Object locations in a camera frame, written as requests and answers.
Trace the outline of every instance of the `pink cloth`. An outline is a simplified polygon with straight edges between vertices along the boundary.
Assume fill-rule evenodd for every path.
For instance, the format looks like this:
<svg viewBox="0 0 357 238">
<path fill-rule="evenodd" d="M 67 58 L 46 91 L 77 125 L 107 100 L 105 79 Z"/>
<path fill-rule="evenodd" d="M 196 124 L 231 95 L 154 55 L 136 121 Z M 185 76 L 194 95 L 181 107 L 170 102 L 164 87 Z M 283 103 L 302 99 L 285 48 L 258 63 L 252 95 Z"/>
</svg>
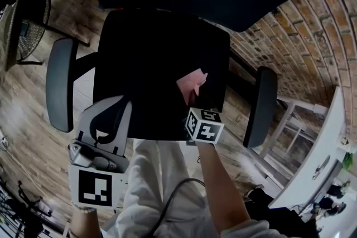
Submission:
<svg viewBox="0 0 357 238">
<path fill-rule="evenodd" d="M 187 106 L 193 103 L 192 92 L 199 96 L 200 86 L 206 82 L 207 75 L 207 73 L 204 74 L 201 69 L 198 69 L 176 81 L 178 88 L 184 96 Z"/>
</svg>

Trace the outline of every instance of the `person's arm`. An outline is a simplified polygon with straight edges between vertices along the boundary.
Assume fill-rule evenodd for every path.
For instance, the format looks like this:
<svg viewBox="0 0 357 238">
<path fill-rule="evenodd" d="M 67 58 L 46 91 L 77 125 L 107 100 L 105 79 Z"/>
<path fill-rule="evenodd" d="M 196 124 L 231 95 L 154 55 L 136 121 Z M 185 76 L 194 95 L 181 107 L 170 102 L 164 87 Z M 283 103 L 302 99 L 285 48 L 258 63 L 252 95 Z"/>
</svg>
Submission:
<svg viewBox="0 0 357 238">
<path fill-rule="evenodd" d="M 230 179 L 213 145 L 196 142 L 199 149 L 208 205 L 220 234 L 250 220 L 242 196 Z"/>
<path fill-rule="evenodd" d="M 97 211 L 83 213 L 75 209 L 70 231 L 76 238 L 100 238 Z"/>
</svg>

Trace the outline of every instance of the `white pants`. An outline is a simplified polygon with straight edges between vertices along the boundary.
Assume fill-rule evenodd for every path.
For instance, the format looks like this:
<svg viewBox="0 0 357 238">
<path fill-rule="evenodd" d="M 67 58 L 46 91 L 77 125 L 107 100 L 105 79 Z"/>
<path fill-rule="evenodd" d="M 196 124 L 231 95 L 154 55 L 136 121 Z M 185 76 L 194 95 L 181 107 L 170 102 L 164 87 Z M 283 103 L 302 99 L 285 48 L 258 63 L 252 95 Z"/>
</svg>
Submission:
<svg viewBox="0 0 357 238">
<path fill-rule="evenodd" d="M 158 221 L 174 188 L 188 177 L 177 142 L 135 141 L 124 210 L 116 221 L 118 237 L 137 238 L 147 234 Z M 187 182 L 177 191 L 155 237 L 218 236 L 206 199 L 194 184 Z"/>
</svg>

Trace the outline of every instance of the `wooden floor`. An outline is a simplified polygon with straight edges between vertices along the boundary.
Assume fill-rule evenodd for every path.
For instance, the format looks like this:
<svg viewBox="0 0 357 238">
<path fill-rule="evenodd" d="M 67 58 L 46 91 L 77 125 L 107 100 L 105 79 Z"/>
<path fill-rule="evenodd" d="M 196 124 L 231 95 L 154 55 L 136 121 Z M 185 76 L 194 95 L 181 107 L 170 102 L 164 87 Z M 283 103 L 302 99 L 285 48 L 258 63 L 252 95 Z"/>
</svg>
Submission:
<svg viewBox="0 0 357 238">
<path fill-rule="evenodd" d="M 99 35 L 108 11 L 98 8 L 96 0 L 53 0 L 50 24 L 54 27 L 90 41 L 89 48 L 79 47 L 78 57 L 96 51 Z M 45 99 L 46 68 L 52 45 L 59 36 L 45 32 L 42 41 L 28 60 L 42 61 L 42 66 L 15 66 L 8 73 L 0 74 L 0 128 L 10 141 L 9 152 L 14 155 L 34 182 L 45 193 L 45 202 L 54 211 L 53 219 L 63 226 L 70 219 L 72 208 L 67 177 L 67 145 L 74 133 L 65 134 L 53 128 L 48 119 Z M 74 88 L 74 120 L 91 105 L 94 70 L 76 81 Z M 235 95 L 227 93 L 230 104 Z M 245 126 L 238 126 L 244 134 Z M 202 178 L 197 163 L 196 150 L 184 149 L 185 158 L 192 176 Z M 237 187 L 245 192 L 252 184 L 261 183 L 263 176 L 254 167 L 244 148 L 224 134 L 218 152 Z M 132 156 L 132 141 L 129 140 L 126 156 Z M 2 177 L 16 193 L 17 181 L 34 197 L 44 196 L 29 180 L 24 170 L 6 152 L 0 152 L 4 168 Z M 112 211 L 100 212 L 103 223 L 112 216 Z"/>
</svg>

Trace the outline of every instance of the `brick wall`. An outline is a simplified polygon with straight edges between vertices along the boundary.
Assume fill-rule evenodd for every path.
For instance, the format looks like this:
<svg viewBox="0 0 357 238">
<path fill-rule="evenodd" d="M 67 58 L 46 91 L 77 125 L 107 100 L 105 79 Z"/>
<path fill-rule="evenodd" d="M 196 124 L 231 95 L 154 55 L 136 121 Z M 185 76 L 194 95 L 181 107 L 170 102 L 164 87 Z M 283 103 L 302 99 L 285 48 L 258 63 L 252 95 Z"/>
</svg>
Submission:
<svg viewBox="0 0 357 238">
<path fill-rule="evenodd" d="M 329 106 L 342 87 L 346 131 L 357 135 L 357 0 L 289 0 L 243 33 L 224 27 L 231 47 L 252 67 L 278 74 L 278 93 Z M 322 120 L 299 110 L 309 126 Z"/>
</svg>

